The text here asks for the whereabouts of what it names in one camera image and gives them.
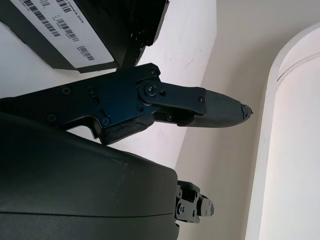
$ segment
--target black metal bracket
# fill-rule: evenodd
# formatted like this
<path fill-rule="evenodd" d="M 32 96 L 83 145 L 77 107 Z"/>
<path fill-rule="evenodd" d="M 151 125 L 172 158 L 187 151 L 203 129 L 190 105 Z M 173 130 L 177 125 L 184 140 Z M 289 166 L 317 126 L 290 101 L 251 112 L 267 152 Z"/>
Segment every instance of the black metal bracket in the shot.
<path fill-rule="evenodd" d="M 191 182 L 178 181 L 175 204 L 177 220 L 198 224 L 200 217 L 210 217 L 214 211 L 212 201 L 200 194 L 200 188 Z"/>
<path fill-rule="evenodd" d="M 0 112 L 61 130 L 87 126 L 109 145 L 141 132 L 154 121 L 183 127 L 230 127 L 246 121 L 251 108 L 201 87 L 163 83 L 159 68 L 146 64 L 2 99 Z"/>

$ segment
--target white label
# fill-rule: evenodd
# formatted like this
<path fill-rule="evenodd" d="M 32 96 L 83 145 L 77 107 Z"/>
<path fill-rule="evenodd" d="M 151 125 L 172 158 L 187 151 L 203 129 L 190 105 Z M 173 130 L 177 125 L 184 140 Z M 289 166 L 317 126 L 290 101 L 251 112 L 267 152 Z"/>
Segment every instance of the white label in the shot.
<path fill-rule="evenodd" d="M 73 0 L 11 0 L 75 68 L 114 59 Z"/>

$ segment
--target cardboard box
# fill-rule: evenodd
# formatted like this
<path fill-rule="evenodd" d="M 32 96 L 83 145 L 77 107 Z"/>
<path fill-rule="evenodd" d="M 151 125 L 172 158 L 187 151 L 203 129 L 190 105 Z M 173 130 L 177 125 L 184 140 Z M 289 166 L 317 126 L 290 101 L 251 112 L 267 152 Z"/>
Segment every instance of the cardboard box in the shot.
<path fill-rule="evenodd" d="M 54 69 L 133 67 L 158 38 L 168 0 L 1 0 L 0 21 Z"/>

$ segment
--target white arch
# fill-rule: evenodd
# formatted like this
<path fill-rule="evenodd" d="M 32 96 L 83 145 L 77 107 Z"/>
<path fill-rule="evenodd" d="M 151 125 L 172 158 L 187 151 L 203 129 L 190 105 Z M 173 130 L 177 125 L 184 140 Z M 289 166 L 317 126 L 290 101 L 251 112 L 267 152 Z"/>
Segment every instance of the white arch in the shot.
<path fill-rule="evenodd" d="M 275 97 L 283 79 L 304 63 L 320 57 L 320 22 L 290 40 L 269 72 L 245 240 L 259 239 Z"/>

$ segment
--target textured grip pad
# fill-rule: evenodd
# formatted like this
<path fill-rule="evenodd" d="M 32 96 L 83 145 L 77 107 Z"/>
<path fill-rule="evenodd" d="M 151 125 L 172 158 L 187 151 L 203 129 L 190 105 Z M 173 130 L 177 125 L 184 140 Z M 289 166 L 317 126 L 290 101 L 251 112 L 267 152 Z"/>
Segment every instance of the textured grip pad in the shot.
<path fill-rule="evenodd" d="M 194 115 L 178 123 L 179 127 L 227 128 L 241 124 L 252 115 L 249 106 L 226 95 L 206 90 L 206 114 Z"/>

